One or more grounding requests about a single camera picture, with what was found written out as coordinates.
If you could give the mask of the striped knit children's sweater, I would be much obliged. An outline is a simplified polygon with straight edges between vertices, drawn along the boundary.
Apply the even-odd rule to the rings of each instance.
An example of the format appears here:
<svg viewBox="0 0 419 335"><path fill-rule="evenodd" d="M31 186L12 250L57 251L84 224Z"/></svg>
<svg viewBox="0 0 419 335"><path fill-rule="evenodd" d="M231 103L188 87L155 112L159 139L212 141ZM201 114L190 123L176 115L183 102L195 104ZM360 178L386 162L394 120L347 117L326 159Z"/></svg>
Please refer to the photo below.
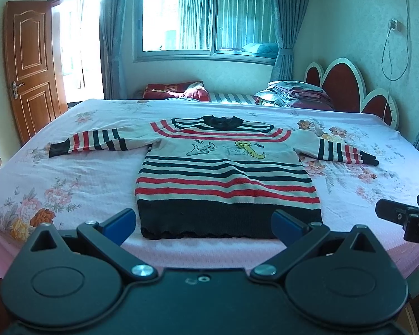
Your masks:
<svg viewBox="0 0 419 335"><path fill-rule="evenodd" d="M135 199L141 233L150 240L270 239L278 209L306 224L322 218L301 157L378 165L376 157L349 144L236 116L82 131L52 144L49 155L141 147L147 154Z"/></svg>

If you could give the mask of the red white flower headboard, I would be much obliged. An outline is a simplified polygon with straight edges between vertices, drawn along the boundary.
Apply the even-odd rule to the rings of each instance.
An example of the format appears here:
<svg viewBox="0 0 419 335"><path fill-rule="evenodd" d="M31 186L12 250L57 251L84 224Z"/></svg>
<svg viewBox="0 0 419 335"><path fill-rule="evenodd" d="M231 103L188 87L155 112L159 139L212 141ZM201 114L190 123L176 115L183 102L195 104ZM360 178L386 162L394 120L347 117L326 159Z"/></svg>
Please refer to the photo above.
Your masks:
<svg viewBox="0 0 419 335"><path fill-rule="evenodd" d="M373 114L392 129L399 127L397 103L389 91L376 88L368 92L359 68L347 58L336 59L326 70L316 62L310 63L304 81L322 88L336 111Z"/></svg>

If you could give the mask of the stack of folded quilts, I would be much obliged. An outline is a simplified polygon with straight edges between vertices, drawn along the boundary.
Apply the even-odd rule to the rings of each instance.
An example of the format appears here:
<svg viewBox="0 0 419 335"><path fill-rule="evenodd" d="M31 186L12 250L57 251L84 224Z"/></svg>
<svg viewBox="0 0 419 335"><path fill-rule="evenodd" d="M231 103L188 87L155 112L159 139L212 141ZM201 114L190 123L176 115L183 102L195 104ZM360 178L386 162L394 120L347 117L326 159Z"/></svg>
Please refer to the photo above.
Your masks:
<svg viewBox="0 0 419 335"><path fill-rule="evenodd" d="M270 82L253 96L258 105L333 111L334 105L324 89L300 81Z"/></svg>

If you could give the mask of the brown wooden door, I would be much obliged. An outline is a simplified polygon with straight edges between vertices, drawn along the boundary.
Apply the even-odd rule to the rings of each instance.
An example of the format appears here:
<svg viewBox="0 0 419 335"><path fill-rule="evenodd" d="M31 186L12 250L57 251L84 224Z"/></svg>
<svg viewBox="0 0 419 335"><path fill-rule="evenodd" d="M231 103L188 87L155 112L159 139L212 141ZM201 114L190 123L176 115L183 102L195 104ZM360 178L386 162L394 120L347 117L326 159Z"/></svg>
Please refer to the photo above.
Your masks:
<svg viewBox="0 0 419 335"><path fill-rule="evenodd" d="M3 50L9 99L22 144L67 111L53 60L52 4L8 1Z"/></svg>

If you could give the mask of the striped mattress pad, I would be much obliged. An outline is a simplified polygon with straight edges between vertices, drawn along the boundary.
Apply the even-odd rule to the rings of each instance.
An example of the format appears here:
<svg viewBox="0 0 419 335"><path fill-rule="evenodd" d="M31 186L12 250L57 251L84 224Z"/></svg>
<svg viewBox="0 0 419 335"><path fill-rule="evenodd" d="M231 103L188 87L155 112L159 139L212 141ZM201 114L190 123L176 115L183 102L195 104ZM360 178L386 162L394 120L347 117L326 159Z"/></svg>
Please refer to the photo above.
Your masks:
<svg viewBox="0 0 419 335"><path fill-rule="evenodd" d="M255 105L255 98L252 95L211 92L209 99L212 103L219 104Z"/></svg>

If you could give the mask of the red pillow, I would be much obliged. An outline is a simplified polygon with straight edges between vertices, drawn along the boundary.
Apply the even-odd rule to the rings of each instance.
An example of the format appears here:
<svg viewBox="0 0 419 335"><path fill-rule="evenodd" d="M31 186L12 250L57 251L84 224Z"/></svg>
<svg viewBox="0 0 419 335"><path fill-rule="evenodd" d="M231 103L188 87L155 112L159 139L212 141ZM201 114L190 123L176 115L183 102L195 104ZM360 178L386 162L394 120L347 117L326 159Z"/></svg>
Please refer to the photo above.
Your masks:
<svg viewBox="0 0 419 335"><path fill-rule="evenodd" d="M194 99L210 102L210 95L203 82L182 82L175 84L149 84L143 90L144 100Z"/></svg>

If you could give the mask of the large sliding window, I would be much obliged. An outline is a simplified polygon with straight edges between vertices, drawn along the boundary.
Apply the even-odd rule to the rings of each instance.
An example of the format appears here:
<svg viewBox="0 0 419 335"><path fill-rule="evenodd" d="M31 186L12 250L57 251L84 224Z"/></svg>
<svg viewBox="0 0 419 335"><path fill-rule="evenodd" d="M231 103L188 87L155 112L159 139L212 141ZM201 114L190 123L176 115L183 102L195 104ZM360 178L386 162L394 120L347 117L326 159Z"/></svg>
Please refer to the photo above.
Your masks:
<svg viewBox="0 0 419 335"><path fill-rule="evenodd" d="M278 55L272 0L135 0L141 60L270 64Z"/></svg>

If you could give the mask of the right teal curtain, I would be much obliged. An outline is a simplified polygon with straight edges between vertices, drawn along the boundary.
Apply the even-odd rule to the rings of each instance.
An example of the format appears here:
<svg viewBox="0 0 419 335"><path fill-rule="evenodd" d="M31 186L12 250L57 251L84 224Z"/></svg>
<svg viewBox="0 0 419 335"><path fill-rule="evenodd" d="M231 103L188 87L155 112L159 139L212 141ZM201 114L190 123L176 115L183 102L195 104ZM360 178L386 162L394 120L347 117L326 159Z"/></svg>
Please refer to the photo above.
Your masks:
<svg viewBox="0 0 419 335"><path fill-rule="evenodd" d="M296 44L309 0L271 0L278 54L271 81L292 80L294 46Z"/></svg>

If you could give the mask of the teal curtain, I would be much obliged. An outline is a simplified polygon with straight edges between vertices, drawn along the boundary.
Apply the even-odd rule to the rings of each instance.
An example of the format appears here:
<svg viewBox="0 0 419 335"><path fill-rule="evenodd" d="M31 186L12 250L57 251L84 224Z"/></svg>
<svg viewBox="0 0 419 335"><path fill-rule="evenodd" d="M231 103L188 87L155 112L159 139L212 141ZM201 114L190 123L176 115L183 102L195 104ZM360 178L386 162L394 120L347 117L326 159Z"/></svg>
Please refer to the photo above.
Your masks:
<svg viewBox="0 0 419 335"><path fill-rule="evenodd" d="M122 64L122 37L127 0L100 2L100 60L106 100L128 98Z"/></svg>
<svg viewBox="0 0 419 335"><path fill-rule="evenodd" d="M294 46L296 44L309 0L271 0L278 54L271 81L292 80Z"/></svg>

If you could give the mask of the left teal curtain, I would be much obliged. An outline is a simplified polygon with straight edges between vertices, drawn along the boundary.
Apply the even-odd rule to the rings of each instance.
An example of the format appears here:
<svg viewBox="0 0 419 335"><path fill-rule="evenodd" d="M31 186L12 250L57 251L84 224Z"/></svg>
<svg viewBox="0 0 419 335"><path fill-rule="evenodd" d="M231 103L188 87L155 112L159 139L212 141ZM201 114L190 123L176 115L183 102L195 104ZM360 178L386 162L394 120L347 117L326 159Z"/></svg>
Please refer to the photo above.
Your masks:
<svg viewBox="0 0 419 335"><path fill-rule="evenodd" d="M106 100L128 98L122 64L122 37L127 0L100 2L100 60Z"/></svg>

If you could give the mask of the wall power socket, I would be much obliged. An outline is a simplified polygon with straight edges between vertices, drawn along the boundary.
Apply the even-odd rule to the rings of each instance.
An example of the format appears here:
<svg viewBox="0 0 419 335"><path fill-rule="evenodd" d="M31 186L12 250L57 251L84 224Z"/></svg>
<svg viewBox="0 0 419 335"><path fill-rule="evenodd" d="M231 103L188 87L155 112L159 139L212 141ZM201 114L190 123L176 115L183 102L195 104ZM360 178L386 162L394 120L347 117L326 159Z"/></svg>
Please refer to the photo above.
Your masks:
<svg viewBox="0 0 419 335"><path fill-rule="evenodd" d="M401 32L401 22L397 19L390 19L388 21L388 30L390 32L400 33Z"/></svg>

